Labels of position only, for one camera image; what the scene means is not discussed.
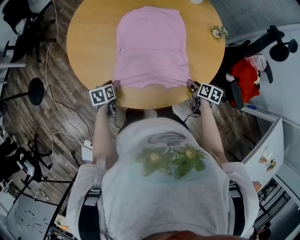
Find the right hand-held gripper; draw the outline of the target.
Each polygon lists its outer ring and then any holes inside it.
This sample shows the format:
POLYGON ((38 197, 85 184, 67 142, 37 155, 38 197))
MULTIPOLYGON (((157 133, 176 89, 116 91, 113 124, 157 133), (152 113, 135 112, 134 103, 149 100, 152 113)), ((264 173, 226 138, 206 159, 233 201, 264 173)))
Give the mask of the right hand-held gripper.
POLYGON ((218 105, 221 102, 223 91, 213 85, 206 83, 193 82, 191 79, 187 80, 188 88, 193 92, 191 101, 191 110, 198 112, 201 105, 200 99, 205 99, 210 103, 212 107, 214 104, 218 105))

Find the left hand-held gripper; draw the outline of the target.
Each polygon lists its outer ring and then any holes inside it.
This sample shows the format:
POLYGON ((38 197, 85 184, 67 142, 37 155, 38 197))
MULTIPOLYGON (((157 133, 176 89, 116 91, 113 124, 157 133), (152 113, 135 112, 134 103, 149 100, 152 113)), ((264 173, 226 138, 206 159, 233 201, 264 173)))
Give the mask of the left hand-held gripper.
POLYGON ((89 91, 90 100, 92 106, 96 108, 96 111, 100 107, 107 107, 107 116, 116 117, 117 115, 117 91, 120 88, 120 81, 114 82, 109 80, 102 84, 100 87, 96 87, 94 90, 89 91))

